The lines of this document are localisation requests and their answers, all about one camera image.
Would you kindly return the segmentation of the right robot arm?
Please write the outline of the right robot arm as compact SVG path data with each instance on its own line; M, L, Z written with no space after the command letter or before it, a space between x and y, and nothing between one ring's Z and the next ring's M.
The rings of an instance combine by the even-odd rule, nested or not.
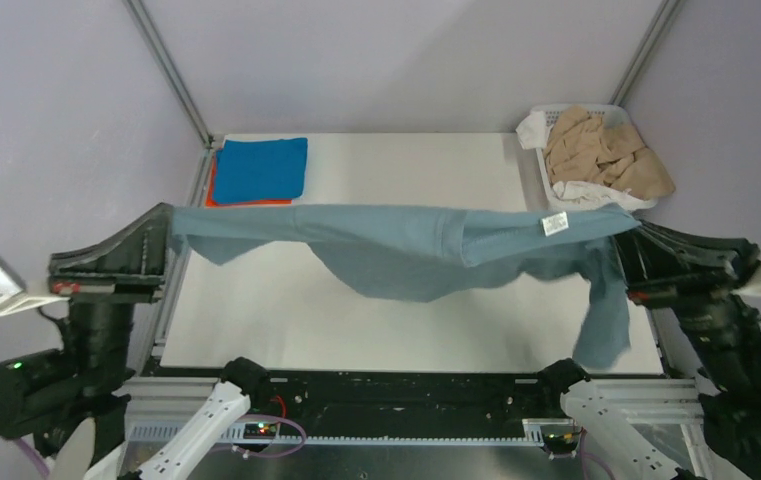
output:
M649 222L615 236L628 298L672 311L716 387L700 395L708 447L751 479L761 479L761 256L744 239L689 235ZM523 403L526 432L542 450L577 453L593 433L639 479L687 479L690 472L655 449L575 362L558 361L536 376Z

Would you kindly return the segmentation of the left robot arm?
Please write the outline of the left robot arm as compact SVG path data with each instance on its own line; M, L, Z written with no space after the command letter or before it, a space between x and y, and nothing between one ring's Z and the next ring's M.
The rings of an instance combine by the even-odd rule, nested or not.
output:
M38 289L0 257L0 316L68 305L55 320L60 348L0 362L0 436L31 436L40 454L57 460L85 438L78 470L95 473L124 439L129 397L121 387L133 376L127 357L136 306L161 298L171 250L190 248L222 264L257 248L231 218L158 204L102 242L53 254Z

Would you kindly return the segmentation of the grey-blue t-shirt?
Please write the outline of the grey-blue t-shirt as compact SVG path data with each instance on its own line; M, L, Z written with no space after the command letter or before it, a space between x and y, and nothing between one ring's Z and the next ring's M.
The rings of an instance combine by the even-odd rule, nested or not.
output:
M426 303L522 275L578 275L589 305L573 349L586 367L608 368L630 345L626 283L613 238L638 221L615 204L569 212L498 212L400 205L177 207L175 246L216 265L272 242L307 245L355 292Z

